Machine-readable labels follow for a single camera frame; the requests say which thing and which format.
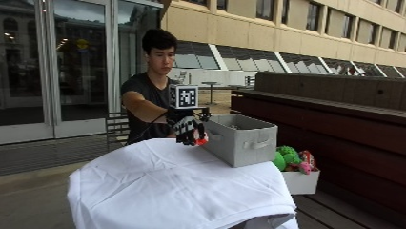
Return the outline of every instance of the green stuffed toy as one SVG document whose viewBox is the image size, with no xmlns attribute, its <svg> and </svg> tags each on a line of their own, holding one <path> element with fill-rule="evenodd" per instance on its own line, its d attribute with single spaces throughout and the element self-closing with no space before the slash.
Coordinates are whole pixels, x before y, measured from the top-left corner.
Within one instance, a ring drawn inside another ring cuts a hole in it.
<svg viewBox="0 0 406 229">
<path fill-rule="evenodd" d="M 276 159 L 272 162 L 284 171 L 288 165 L 298 165 L 302 159 L 292 147 L 281 146 L 277 148 Z"/>
<path fill-rule="evenodd" d="M 278 151 L 276 152 L 276 159 L 272 162 L 274 162 L 276 166 L 278 167 L 278 169 L 281 171 L 285 170 L 286 162 L 285 162 L 284 156 L 281 155 L 281 153 Z"/>
</svg>

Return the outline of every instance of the man's hand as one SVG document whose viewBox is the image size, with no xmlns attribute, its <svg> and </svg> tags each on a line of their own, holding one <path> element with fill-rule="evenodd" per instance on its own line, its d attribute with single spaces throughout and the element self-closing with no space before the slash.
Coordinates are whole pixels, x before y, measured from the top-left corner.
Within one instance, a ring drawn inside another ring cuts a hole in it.
<svg viewBox="0 0 406 229">
<path fill-rule="evenodd" d="M 176 142 L 192 146 L 207 143 L 204 124 L 193 117 L 193 110 L 176 110 L 169 108 L 167 122 L 176 130 Z"/>
</svg>

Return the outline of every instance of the young man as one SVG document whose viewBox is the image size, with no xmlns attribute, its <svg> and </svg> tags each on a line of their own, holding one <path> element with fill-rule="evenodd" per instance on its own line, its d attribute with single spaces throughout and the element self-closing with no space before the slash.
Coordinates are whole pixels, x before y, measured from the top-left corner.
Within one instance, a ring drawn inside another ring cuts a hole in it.
<svg viewBox="0 0 406 229">
<path fill-rule="evenodd" d="M 193 112 L 168 110 L 169 85 L 177 83 L 167 76 L 175 64 L 176 48 L 177 39 L 168 31 L 155 29 L 147 32 L 143 49 L 148 71 L 133 75 L 121 85 L 121 102 L 131 129 L 127 144 L 176 137 L 177 134 L 177 142 L 195 145 L 197 138 L 204 138 L 204 126 L 197 128 Z"/>
</svg>

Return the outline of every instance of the glass door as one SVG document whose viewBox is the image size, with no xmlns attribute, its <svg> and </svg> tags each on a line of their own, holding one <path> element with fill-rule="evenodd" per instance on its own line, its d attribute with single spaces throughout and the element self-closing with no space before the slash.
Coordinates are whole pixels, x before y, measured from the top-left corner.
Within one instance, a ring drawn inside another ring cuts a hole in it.
<svg viewBox="0 0 406 229">
<path fill-rule="evenodd" d="M 104 132 L 112 75 L 108 0 L 54 0 L 50 14 L 55 136 Z"/>
<path fill-rule="evenodd" d="M 0 1 L 0 144 L 54 136 L 40 1 Z"/>
</svg>

